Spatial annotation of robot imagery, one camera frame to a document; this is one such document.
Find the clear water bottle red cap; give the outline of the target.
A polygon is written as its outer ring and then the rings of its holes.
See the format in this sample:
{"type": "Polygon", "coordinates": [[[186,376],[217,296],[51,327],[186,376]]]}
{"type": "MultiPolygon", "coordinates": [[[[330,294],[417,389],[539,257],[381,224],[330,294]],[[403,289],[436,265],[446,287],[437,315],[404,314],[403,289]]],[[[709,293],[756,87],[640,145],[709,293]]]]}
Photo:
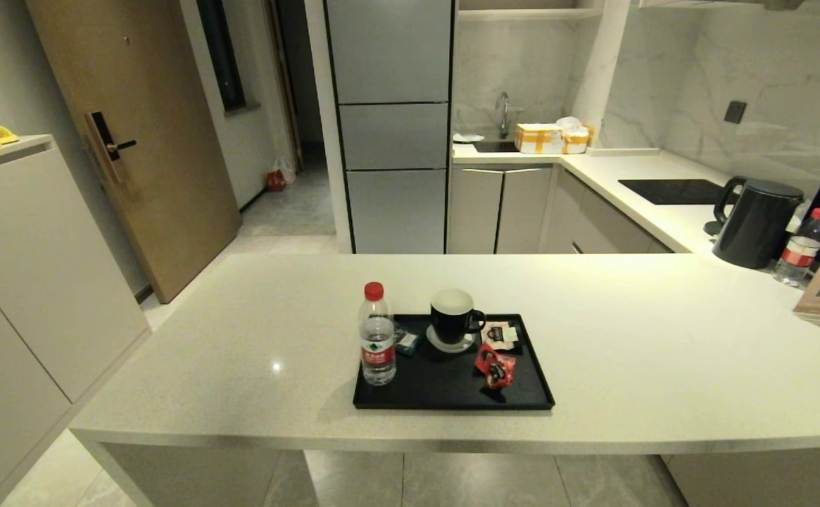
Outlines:
{"type": "Polygon", "coordinates": [[[820,250],[820,208],[813,208],[793,233],[774,266],[773,278],[790,287],[799,286],[820,250]]]}
{"type": "Polygon", "coordinates": [[[396,377],[396,324],[380,282],[368,282],[358,312],[362,378],[384,386],[396,377]]]}

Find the red coffee sachet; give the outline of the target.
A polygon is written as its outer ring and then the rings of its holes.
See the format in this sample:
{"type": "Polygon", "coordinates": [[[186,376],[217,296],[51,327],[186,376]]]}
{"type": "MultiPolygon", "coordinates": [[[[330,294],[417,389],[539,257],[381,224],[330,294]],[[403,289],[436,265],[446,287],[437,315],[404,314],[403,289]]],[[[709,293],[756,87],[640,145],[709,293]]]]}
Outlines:
{"type": "Polygon", "coordinates": [[[486,362],[486,386],[489,389],[502,389],[512,384],[514,379],[515,358],[497,358],[486,362]]]}
{"type": "Polygon", "coordinates": [[[490,344],[481,344],[475,356],[475,367],[484,375],[491,375],[498,371],[512,371],[515,358],[508,354],[499,353],[490,344]]]}

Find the teal tea bag packet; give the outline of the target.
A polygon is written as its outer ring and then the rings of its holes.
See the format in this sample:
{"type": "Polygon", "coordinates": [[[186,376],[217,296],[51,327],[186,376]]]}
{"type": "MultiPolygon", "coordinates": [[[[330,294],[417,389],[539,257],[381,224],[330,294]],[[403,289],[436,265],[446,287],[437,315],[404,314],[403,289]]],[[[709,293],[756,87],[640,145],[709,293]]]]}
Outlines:
{"type": "Polygon", "coordinates": [[[394,340],[396,340],[396,352],[403,356],[412,357],[420,344],[420,334],[411,330],[406,325],[396,324],[394,328],[394,340]]]}

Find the black electric kettle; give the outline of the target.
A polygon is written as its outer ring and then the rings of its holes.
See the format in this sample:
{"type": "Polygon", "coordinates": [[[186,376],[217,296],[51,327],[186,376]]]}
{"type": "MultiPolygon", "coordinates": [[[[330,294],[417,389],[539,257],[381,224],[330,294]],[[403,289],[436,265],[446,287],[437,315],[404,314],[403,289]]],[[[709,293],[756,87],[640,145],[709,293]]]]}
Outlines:
{"type": "Polygon", "coordinates": [[[798,187],[732,177],[713,206],[721,231],[712,253],[742,268],[766,268],[803,199],[798,187]]]}

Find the grey cabinet door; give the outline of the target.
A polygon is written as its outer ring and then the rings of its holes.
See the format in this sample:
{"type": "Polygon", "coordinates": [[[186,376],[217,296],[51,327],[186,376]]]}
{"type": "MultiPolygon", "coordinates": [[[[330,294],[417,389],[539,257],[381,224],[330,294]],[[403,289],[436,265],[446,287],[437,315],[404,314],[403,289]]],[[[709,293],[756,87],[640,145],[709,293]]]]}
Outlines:
{"type": "Polygon", "coordinates": [[[500,205],[502,170],[459,166],[450,176],[448,243],[450,254],[494,254],[500,205]]]}
{"type": "Polygon", "coordinates": [[[534,254],[541,243],[551,167],[510,170],[503,176],[497,254],[534,254]]]}

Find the black mug white inside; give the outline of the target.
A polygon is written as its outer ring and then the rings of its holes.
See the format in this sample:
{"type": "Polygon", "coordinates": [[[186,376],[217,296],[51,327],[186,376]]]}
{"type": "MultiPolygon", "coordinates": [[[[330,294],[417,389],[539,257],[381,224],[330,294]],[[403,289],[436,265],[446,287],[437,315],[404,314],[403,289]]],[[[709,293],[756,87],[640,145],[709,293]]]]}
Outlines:
{"type": "Polygon", "coordinates": [[[480,332],[486,314],[474,307],[472,296],[461,289],[442,289],[430,301],[430,324],[446,346],[461,343],[467,334],[480,332]]]}

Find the white round saucer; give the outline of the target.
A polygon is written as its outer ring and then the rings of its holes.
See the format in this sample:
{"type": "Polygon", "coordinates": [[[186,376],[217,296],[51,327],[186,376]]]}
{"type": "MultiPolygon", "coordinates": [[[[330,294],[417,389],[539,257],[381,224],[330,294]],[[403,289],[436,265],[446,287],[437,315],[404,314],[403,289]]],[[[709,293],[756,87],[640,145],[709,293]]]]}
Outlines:
{"type": "Polygon", "coordinates": [[[458,343],[447,344],[441,341],[439,335],[436,333],[436,330],[432,325],[429,325],[426,329],[426,336],[430,344],[435,347],[436,350],[439,350],[443,353],[464,353],[466,350],[470,349],[473,344],[475,344],[475,340],[479,337],[478,333],[470,333],[464,334],[461,340],[458,343]]]}

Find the beige coffee sachet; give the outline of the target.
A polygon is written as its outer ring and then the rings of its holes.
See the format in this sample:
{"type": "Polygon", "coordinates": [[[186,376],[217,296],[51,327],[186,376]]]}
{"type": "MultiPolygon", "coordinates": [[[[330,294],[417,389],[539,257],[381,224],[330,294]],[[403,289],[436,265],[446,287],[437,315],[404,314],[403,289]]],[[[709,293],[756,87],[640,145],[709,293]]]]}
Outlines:
{"type": "Polygon", "coordinates": [[[513,351],[519,346],[519,331],[512,322],[486,322],[480,332],[481,343],[494,351],[513,351]]]}

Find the black rectangular serving tray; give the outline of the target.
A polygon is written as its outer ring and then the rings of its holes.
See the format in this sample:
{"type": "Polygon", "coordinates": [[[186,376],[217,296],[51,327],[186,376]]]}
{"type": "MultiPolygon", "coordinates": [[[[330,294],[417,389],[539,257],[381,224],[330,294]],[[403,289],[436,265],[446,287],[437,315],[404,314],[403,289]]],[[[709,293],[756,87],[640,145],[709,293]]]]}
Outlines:
{"type": "Polygon", "coordinates": [[[398,314],[396,322],[420,335],[411,356],[396,354],[396,378],[384,386],[373,386],[358,373],[353,404],[358,410],[433,411],[550,411],[555,400],[536,351],[518,313],[491,315],[508,322],[518,333],[519,343],[510,350],[515,358],[514,379],[502,389],[486,386],[484,374],[474,365],[480,337],[461,353],[444,353],[430,344],[427,314],[398,314]]]}

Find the large yellow taped box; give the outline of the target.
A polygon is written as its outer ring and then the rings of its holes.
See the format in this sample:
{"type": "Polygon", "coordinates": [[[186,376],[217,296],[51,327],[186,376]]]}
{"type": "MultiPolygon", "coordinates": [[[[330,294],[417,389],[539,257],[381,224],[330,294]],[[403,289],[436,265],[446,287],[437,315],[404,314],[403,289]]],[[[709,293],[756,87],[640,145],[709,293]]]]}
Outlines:
{"type": "Polygon", "coordinates": [[[556,124],[518,124],[514,145],[522,154],[561,154],[564,147],[563,131],[556,124]]]}

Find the grey drawer cabinet front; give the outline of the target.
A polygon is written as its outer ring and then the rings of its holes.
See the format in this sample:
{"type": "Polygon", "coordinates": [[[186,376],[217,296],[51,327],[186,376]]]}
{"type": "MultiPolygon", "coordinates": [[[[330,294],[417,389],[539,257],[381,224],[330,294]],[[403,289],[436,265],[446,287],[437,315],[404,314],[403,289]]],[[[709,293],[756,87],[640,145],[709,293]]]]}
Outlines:
{"type": "Polygon", "coordinates": [[[670,254],[671,250],[573,173],[555,168],[542,251],[547,254],[670,254]]]}

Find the black induction cooktop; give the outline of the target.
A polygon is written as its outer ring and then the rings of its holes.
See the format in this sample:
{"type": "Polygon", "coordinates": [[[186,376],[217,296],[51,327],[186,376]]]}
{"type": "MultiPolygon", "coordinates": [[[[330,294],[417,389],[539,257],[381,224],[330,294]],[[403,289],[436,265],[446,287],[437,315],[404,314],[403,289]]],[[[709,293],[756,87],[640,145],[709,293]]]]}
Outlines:
{"type": "Polygon", "coordinates": [[[620,180],[619,183],[658,206],[715,205],[723,190],[722,186],[704,179],[620,180]]]}

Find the brown wooden door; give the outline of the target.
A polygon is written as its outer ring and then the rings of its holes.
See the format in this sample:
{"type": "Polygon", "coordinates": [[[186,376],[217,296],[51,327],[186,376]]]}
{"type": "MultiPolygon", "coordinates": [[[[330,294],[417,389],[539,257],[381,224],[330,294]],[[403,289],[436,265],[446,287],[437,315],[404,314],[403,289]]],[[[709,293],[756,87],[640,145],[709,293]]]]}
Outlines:
{"type": "Polygon", "coordinates": [[[162,303],[233,240],[239,207],[180,0],[25,0],[63,99],[162,303]],[[103,112],[116,184],[84,115],[103,112]]]}

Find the white shoe cabinet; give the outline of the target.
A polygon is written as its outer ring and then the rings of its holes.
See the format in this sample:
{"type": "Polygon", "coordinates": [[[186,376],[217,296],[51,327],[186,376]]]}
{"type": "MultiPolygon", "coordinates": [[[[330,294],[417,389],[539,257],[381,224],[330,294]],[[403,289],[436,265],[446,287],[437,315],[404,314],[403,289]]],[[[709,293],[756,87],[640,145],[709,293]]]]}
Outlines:
{"type": "Polygon", "coordinates": [[[0,503],[150,333],[53,137],[0,147],[0,503]]]}

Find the dark narrow wall panel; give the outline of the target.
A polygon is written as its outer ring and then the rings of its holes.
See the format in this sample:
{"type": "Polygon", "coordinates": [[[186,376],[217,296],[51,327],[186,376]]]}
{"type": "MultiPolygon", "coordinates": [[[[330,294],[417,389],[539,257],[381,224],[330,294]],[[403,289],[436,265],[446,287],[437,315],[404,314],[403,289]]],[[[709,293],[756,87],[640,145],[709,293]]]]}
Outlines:
{"type": "Polygon", "coordinates": [[[196,3],[223,107],[226,112],[242,109],[248,101],[236,63],[223,0],[196,0],[196,3]]]}

